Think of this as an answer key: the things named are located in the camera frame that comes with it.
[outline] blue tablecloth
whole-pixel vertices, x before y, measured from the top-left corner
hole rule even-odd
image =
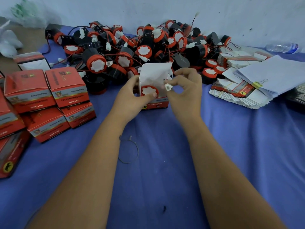
[[[51,46],[49,62],[65,57],[60,46]],[[305,61],[305,54],[283,56]],[[103,95],[90,96],[97,119],[44,144],[30,143],[13,176],[0,180],[1,229],[24,228],[47,201],[86,149],[119,89],[111,86]],[[247,109],[209,95],[209,89],[203,85],[201,115],[217,142],[286,225],[303,229],[304,115],[282,101]],[[129,136],[140,154],[131,164],[117,164],[107,228],[208,228],[189,145],[170,106],[140,112],[122,138]],[[121,143],[120,158],[132,160],[136,154],[133,143]]]

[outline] plastic bag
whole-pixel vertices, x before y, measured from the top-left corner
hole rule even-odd
[[[21,0],[11,7],[6,18],[26,28],[46,28],[49,24],[46,7],[28,0]]]

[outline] brown surface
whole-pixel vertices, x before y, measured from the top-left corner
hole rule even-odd
[[[0,18],[0,26],[5,22],[6,20],[4,18]],[[46,43],[44,29],[29,29],[17,24],[10,24],[7,29],[14,31],[17,38],[23,44],[23,48],[18,50],[19,54],[35,52]],[[19,71],[19,68],[17,64],[14,63],[13,59],[6,58],[0,54],[0,70],[5,75],[7,73]]]

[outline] plastic water bottle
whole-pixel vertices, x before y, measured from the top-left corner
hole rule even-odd
[[[272,43],[266,45],[266,50],[271,52],[282,52],[286,54],[294,54],[302,51],[296,43]]]

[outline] hand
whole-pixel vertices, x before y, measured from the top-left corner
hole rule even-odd
[[[109,114],[115,117],[116,120],[122,121],[124,126],[135,118],[141,109],[157,97],[157,93],[152,93],[145,96],[135,96],[133,89],[138,86],[139,76],[136,75],[130,78],[127,83],[121,88],[116,96],[114,104]]]
[[[202,79],[193,68],[181,68],[175,71],[175,75],[172,80],[166,80],[164,83],[183,88],[181,94],[177,94],[172,89],[167,92],[167,96],[177,120],[182,127],[186,127],[190,120],[201,119]]]

